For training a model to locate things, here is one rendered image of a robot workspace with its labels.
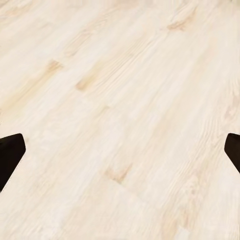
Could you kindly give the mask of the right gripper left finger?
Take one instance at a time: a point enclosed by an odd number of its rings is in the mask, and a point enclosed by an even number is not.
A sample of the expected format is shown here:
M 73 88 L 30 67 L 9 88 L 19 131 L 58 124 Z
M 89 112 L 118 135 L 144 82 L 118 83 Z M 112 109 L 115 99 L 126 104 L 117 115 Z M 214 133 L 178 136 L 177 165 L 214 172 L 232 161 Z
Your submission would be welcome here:
M 0 193 L 26 152 L 21 133 L 0 138 Z

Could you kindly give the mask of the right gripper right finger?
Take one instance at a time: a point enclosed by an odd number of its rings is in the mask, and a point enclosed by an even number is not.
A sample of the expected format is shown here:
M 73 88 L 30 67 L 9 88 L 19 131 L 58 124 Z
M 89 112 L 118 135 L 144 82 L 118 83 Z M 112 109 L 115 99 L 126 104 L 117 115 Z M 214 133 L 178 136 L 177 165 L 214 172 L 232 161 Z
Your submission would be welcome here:
M 228 133 L 224 151 L 240 173 L 240 135 Z

